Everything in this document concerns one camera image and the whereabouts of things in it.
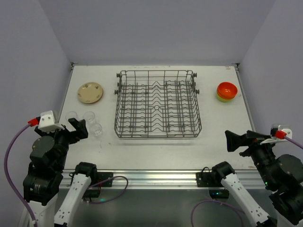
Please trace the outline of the clear glass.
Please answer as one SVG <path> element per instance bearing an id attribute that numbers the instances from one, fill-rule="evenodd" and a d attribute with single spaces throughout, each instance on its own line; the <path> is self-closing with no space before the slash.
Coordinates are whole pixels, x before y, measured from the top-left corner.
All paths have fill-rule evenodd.
<path id="1" fill-rule="evenodd" d="M 103 134 L 102 131 L 102 126 L 98 123 L 91 125 L 90 127 L 90 133 L 92 136 L 94 136 L 95 138 L 100 138 Z"/>
<path id="2" fill-rule="evenodd" d="M 96 122 L 96 117 L 94 112 L 92 111 L 87 111 L 83 115 L 83 119 L 86 121 L 87 124 L 93 125 Z"/>
<path id="3" fill-rule="evenodd" d="M 76 120 L 78 120 L 78 114 L 75 111 L 69 111 L 66 115 L 65 115 L 65 119 L 66 121 L 68 121 L 71 118 L 75 118 Z"/>

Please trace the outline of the small cream plate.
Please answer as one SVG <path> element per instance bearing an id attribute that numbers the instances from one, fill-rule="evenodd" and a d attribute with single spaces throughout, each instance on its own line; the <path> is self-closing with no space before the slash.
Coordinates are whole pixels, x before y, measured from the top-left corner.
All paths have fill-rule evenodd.
<path id="1" fill-rule="evenodd" d="M 88 82 L 81 85 L 77 91 L 77 98 L 81 103 L 93 104 L 104 94 L 102 86 L 97 82 Z"/>

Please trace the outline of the lime green bowl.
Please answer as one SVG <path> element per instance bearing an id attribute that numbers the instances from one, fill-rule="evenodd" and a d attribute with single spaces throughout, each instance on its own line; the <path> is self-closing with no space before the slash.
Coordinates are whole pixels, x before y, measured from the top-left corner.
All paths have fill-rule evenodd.
<path id="1" fill-rule="evenodd" d="M 217 97 L 217 99 L 218 99 L 220 102 L 224 102 L 224 103 L 227 103 L 227 102 L 230 102 L 230 101 L 233 100 L 233 98 L 232 98 L 232 99 L 225 99 L 224 97 L 221 97 L 218 93 L 216 94 L 216 97 Z"/>

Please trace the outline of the orange bowl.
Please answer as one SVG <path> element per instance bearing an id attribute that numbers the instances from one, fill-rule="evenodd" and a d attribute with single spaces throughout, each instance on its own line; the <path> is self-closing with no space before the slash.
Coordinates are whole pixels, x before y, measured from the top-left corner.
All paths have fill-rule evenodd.
<path id="1" fill-rule="evenodd" d="M 222 82 L 217 87 L 218 94 L 225 99 L 233 99 L 237 93 L 237 87 L 231 82 Z"/>

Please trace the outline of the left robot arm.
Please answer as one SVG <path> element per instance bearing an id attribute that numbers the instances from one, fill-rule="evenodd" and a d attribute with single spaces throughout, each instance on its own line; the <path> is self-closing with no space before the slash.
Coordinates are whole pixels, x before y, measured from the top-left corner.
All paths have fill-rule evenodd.
<path id="1" fill-rule="evenodd" d="M 80 162 L 75 167 L 71 188 L 58 212 L 55 204 L 69 146 L 88 138 L 85 120 L 70 118 L 74 127 L 56 124 L 44 126 L 46 118 L 41 117 L 35 132 L 40 136 L 32 145 L 28 174 L 23 181 L 24 200 L 35 227 L 70 227 L 80 201 L 88 186 L 97 179 L 97 166 Z"/>

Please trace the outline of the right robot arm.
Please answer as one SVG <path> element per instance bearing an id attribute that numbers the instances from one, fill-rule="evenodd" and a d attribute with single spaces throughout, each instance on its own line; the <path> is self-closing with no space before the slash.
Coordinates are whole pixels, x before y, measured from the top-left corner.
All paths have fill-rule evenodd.
<path id="1" fill-rule="evenodd" d="M 234 152 L 239 147 L 246 147 L 242 157 L 250 157 L 265 184 L 272 192 L 270 200 L 281 217 L 270 217 L 244 188 L 231 165 L 224 161 L 212 167 L 211 175 L 215 182 L 225 187 L 235 198 L 253 227 L 281 227 L 286 222 L 292 227 L 303 225 L 303 164 L 293 155 L 284 154 L 276 157 L 273 147 L 278 140 L 298 143 L 282 130 L 263 135 L 247 131 L 238 135 L 225 131 L 227 150 Z"/>

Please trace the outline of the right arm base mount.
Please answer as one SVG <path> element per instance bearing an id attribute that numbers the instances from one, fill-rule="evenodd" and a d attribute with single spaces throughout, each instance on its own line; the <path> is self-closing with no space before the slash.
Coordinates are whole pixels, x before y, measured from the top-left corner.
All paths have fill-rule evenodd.
<path id="1" fill-rule="evenodd" d="M 196 184 L 199 188 L 208 188 L 209 195 L 213 200 L 227 201 L 230 196 L 222 184 L 214 180 L 208 167 L 204 167 L 200 172 L 196 173 Z"/>

